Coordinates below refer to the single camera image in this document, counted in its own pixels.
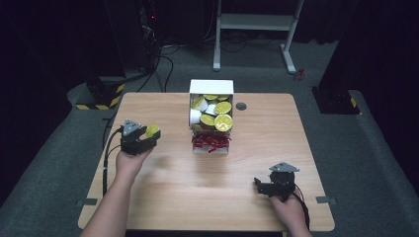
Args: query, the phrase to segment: forearm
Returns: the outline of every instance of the forearm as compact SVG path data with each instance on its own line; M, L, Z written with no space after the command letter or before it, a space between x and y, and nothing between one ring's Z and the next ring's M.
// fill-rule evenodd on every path
M290 234L293 237L312 237L311 232L305 227L289 228Z
M131 186L115 179L81 236L125 236Z

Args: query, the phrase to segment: red shredded paper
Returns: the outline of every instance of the red shredded paper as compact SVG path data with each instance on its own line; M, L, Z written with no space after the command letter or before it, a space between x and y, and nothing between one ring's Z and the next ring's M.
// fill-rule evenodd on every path
M199 134L192 137L194 147L203 148L207 146L209 148L209 153L219 148L228 147L230 140L229 136L208 134Z

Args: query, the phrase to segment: gray carpet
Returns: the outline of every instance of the gray carpet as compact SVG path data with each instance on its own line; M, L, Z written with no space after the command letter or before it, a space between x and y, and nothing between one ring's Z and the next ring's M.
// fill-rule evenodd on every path
M223 43L221 70L213 72L211 49L165 47L174 63L167 92L188 92L191 79L234 80L234 91L290 93L294 96L336 228L314 236L419 236L419 199L397 165L360 92L350 93L362 114L323 115L310 87L317 86L336 43L293 43L291 54L306 77L294 81L278 52L277 41ZM162 84L170 62L160 60ZM126 83L135 92L145 79ZM85 85L68 93L75 104ZM160 91L152 76L142 92ZM40 150L0 210L0 236L78 236L81 206L87 196L103 148L106 121L114 110L73 109ZM276 233L140 232L140 236L264 236Z

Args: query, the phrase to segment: white shelf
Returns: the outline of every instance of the white shelf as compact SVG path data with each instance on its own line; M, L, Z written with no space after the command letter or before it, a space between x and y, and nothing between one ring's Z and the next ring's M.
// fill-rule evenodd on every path
M222 14L222 29L289 31L293 16Z
M280 51L284 56L287 70L290 74L295 74L295 67L293 66L293 60L289 49L304 0L295 1L298 2L293 15L254 15L223 14L221 13L221 0L218 0L216 39L212 69L214 71L219 71L221 69L221 29L279 31L288 32L287 41L285 44L281 44Z

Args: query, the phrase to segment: shelf leg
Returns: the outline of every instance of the shelf leg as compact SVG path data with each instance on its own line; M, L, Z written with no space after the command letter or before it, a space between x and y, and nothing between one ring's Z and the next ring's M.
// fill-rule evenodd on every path
M284 60L286 61L287 70L290 74L295 74L296 70L293 66L293 60L291 59L290 55L290 45L293 41L293 34L295 32L296 24L298 23L299 19L299 13L301 12L302 4L304 3L304 0L298 0L298 3L296 5L295 12L293 14L293 21L291 23L290 31L287 36L286 44L281 44L281 52L283 53Z
M213 71L219 71L221 69L221 50L220 50L220 35L221 35L221 0L218 0L218 10L216 13L216 36L215 36L215 47L213 51Z

